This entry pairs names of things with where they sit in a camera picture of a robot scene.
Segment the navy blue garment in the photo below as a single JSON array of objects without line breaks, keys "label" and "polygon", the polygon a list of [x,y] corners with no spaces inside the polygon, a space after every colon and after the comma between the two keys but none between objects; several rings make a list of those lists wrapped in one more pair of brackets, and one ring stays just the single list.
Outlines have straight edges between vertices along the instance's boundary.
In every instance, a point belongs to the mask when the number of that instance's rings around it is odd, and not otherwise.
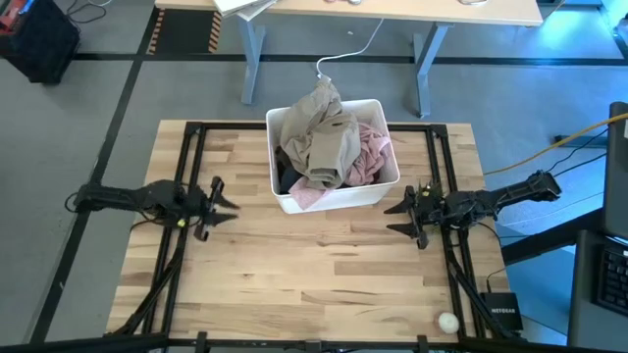
[{"label": "navy blue garment", "polygon": [[302,178],[302,174],[293,166],[288,166],[278,170],[278,177],[280,179],[280,193],[289,194],[289,190]]}]

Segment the black Netgear network box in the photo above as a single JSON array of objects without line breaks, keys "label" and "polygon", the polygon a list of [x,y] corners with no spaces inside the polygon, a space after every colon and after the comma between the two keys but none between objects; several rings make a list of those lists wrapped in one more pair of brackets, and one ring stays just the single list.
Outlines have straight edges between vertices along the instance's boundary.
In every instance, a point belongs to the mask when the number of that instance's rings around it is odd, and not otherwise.
[{"label": "black Netgear network box", "polygon": [[519,303],[512,292],[484,292],[481,294],[490,312],[510,331],[521,331],[523,323]]}]

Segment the light wood desk grey legs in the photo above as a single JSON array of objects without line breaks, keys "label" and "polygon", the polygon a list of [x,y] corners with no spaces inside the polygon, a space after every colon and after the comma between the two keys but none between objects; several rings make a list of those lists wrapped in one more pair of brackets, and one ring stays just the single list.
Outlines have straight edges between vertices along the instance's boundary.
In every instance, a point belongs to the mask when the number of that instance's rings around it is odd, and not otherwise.
[{"label": "light wood desk grey legs", "polygon": [[[219,0],[154,0],[160,10],[216,10],[224,15],[225,7],[219,3]],[[431,114],[428,74],[449,28],[455,24],[539,26],[544,21],[536,0],[360,0],[358,5],[351,5],[348,0],[279,0],[265,12],[432,23],[426,36],[413,35],[419,118]],[[237,23],[246,60],[240,100],[250,105],[266,30],[242,18]]]}]

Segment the small white ball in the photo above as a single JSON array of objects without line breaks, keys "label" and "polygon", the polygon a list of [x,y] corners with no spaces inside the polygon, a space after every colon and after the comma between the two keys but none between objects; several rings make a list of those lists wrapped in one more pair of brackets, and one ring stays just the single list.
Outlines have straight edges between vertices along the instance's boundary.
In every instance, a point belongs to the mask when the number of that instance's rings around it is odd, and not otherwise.
[{"label": "small white ball", "polygon": [[450,312],[442,312],[437,317],[437,324],[445,334],[458,333],[460,330],[459,319]]}]

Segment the white paper stack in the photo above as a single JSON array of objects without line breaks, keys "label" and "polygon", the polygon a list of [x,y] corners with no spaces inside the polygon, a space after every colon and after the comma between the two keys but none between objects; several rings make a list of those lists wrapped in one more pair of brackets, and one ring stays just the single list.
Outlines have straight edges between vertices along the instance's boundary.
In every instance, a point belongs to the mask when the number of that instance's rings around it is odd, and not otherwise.
[{"label": "white paper stack", "polygon": [[223,18],[238,16],[243,20],[251,21],[278,0],[213,0],[218,12]]}]

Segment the black monitor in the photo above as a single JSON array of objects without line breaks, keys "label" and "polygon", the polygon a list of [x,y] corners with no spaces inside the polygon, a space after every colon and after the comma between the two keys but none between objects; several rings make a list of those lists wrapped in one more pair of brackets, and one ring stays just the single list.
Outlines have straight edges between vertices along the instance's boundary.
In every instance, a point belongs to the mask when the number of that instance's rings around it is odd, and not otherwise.
[{"label": "black monitor", "polygon": [[628,118],[608,125],[602,226],[628,240]]}]

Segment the red box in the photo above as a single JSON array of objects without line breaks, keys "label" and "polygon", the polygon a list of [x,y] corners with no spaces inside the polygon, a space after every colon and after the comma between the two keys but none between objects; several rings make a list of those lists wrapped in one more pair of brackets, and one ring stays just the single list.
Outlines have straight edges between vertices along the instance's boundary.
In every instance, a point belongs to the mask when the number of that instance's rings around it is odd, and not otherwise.
[{"label": "red box", "polygon": [[0,0],[0,31],[9,31],[27,0]]}]

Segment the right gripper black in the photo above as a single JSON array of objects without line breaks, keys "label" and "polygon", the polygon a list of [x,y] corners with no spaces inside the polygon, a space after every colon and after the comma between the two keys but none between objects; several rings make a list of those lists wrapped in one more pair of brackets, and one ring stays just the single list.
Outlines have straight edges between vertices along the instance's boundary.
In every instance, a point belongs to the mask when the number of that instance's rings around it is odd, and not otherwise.
[{"label": "right gripper black", "polygon": [[445,219],[445,197],[418,197],[417,187],[407,185],[403,200],[387,209],[385,214],[406,213],[410,219],[408,224],[392,224],[387,228],[409,236],[420,250],[424,250],[429,244],[425,226],[440,225]]}]

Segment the black metal beam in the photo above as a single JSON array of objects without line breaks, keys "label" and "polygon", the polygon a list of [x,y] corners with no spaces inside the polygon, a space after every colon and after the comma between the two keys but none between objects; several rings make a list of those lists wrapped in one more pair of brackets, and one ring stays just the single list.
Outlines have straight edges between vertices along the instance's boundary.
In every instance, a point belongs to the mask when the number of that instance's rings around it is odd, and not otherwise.
[{"label": "black metal beam", "polygon": [[599,230],[602,208],[542,232],[529,235],[501,249],[503,262],[510,266],[564,246],[574,245],[578,234],[585,230]]}]

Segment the black crate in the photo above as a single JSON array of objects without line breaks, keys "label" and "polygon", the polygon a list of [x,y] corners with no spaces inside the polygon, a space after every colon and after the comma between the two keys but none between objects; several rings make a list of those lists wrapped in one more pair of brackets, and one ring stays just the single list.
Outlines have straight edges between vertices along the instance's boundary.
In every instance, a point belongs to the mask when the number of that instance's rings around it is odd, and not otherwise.
[{"label": "black crate", "polygon": [[9,31],[0,31],[0,56],[31,83],[58,84],[79,46],[79,29],[54,0],[27,0]]}]

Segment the dark grey desk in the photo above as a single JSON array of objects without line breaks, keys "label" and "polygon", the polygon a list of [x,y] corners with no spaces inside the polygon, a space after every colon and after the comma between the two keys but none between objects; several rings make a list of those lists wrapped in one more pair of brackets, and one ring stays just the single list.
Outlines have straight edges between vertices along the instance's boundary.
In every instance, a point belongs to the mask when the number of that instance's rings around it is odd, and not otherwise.
[{"label": "dark grey desk", "polygon": [[577,236],[567,344],[628,353],[628,318],[593,302],[600,248],[610,243],[584,230]]}]

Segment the pink garment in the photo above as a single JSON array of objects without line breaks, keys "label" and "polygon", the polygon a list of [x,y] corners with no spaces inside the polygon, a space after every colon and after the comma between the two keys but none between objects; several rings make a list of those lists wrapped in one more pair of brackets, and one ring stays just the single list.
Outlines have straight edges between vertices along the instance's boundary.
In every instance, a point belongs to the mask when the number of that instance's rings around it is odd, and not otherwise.
[{"label": "pink garment", "polygon": [[359,154],[348,167],[343,183],[337,188],[310,186],[312,180],[301,177],[289,189],[288,194],[302,210],[308,210],[339,189],[363,187],[379,183],[382,168],[392,157],[391,140],[373,127],[359,123]]}]

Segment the black power strip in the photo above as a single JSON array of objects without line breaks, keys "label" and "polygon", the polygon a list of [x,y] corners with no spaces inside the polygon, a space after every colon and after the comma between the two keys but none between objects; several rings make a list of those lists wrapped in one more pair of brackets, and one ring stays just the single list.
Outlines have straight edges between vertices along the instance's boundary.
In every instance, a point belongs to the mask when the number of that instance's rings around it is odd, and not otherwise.
[{"label": "black power strip", "polygon": [[595,135],[585,134],[574,138],[568,135],[556,135],[552,143],[564,148],[606,149],[607,133],[603,130]]}]

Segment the potted succulent black pot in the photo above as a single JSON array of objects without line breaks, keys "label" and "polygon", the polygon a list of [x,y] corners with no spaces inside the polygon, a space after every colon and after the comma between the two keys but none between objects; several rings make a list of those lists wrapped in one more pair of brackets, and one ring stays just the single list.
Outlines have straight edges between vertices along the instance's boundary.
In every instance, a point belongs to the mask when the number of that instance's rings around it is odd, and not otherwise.
[{"label": "potted succulent black pot", "polygon": [[439,182],[428,181],[426,184],[418,184],[416,194],[418,197],[442,197],[443,189]]}]

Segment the black striped floor mat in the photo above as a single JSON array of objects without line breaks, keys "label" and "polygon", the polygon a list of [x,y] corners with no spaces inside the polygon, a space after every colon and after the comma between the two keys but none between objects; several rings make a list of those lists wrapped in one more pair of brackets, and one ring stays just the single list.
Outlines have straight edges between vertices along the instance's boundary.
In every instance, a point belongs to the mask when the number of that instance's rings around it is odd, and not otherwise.
[{"label": "black striped floor mat", "polygon": [[215,11],[158,9],[147,53],[213,54],[218,49],[222,19]]}]

